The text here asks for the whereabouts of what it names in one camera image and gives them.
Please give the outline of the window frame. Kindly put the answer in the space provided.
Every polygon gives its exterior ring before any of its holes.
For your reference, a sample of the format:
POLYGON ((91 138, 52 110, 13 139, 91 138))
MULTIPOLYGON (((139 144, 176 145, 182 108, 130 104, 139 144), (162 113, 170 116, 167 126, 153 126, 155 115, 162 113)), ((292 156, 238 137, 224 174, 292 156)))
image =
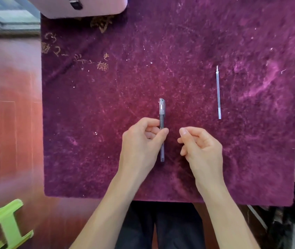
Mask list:
POLYGON ((41 13, 29 0, 0 0, 0 37, 39 36, 41 13))

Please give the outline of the purple velvet cloth, gold embroidery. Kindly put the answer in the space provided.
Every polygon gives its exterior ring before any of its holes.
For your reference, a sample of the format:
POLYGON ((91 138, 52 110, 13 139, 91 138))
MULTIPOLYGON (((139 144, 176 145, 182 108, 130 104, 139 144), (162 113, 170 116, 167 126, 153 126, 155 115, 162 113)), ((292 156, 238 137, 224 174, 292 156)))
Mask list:
POLYGON ((115 16, 41 25, 46 196, 102 198, 122 134, 159 118, 163 98, 165 161, 135 200, 202 202, 177 142, 195 126, 222 144, 236 203, 292 204, 295 0, 129 0, 115 16))

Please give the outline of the person's right forearm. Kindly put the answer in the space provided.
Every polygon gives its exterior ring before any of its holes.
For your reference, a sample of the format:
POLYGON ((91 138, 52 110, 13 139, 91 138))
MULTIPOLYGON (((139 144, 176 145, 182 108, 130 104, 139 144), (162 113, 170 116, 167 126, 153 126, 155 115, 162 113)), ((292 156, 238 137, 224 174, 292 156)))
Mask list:
POLYGON ((225 185, 198 190, 206 204, 220 249, 261 249, 225 185))

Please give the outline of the person's left hand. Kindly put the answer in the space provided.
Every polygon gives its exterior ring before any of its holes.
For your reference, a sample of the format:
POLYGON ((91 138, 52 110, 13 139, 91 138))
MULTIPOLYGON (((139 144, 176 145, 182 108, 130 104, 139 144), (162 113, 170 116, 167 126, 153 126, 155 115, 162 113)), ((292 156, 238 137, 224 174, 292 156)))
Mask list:
POLYGON ((123 133, 117 177, 142 182, 154 167, 161 148, 149 146, 145 132, 148 126, 159 127, 159 120, 141 118, 123 133))

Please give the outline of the light green plastic stool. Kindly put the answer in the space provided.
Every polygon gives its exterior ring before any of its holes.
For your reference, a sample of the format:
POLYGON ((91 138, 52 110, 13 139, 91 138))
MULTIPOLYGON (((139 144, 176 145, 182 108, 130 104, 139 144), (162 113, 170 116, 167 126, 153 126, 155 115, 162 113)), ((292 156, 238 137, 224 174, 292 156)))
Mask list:
POLYGON ((0 249, 5 245, 7 246, 6 249, 17 249, 28 239, 33 237, 33 230, 25 235, 21 235, 17 220, 15 218, 15 212, 23 205, 24 204, 20 199, 15 199, 0 208, 0 227, 6 240, 6 243, 0 240, 0 249))

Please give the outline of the person's dark trousers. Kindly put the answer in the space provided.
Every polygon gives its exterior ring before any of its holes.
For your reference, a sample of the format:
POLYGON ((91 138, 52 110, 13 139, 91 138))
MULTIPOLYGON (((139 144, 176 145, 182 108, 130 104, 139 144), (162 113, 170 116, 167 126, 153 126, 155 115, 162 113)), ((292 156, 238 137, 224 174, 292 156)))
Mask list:
POLYGON ((115 249, 206 249, 202 219, 192 203, 132 201, 115 249))

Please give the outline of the clear gel pen with cap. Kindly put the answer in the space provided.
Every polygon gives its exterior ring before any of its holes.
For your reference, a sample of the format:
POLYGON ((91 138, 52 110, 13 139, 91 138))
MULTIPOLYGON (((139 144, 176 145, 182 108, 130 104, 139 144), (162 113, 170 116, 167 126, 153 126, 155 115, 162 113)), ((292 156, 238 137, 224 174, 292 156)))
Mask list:
MULTIPOLYGON (((164 129, 164 119, 165 119, 165 111, 166 111, 166 103, 165 100, 160 98, 159 99, 159 128, 162 130, 164 129)), ((165 161, 165 150, 164 150, 164 143, 162 143, 160 149, 160 161, 165 161)))

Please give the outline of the person's right hand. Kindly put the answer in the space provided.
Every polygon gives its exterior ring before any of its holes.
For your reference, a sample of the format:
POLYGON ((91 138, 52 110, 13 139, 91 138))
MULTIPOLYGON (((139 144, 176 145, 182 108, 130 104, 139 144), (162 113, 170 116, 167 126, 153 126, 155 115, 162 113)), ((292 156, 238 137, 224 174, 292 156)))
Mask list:
POLYGON ((197 150, 186 150, 184 146, 180 152, 190 165, 195 178, 195 184, 206 189, 225 185, 223 177, 222 145, 207 130, 204 133, 205 147, 197 150))

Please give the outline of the thin clear pen refill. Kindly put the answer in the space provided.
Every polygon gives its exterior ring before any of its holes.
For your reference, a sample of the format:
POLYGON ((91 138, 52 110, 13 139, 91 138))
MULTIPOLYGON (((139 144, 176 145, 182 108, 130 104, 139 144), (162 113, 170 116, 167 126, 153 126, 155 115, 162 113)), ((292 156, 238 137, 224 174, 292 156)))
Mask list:
POLYGON ((216 66, 216 85, 217 85, 218 119, 221 120, 220 81, 219 81, 219 68, 218 68, 218 66, 216 66))

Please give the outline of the person's left forearm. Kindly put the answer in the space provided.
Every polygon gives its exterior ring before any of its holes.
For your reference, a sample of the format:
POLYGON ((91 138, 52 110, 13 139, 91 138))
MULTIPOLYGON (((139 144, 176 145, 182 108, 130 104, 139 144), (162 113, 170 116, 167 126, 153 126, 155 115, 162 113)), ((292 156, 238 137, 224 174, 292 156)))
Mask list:
POLYGON ((129 206, 144 178, 117 173, 70 249, 115 249, 129 206))

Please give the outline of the pink rounded box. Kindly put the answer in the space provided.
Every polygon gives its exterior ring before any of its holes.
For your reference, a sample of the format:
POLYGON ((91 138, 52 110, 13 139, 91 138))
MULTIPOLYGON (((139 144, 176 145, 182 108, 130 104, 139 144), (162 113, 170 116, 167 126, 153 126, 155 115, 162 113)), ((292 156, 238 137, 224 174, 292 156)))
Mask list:
POLYGON ((74 10, 69 0, 28 0, 49 19, 116 15, 125 10, 128 0, 80 0, 83 9, 74 10))

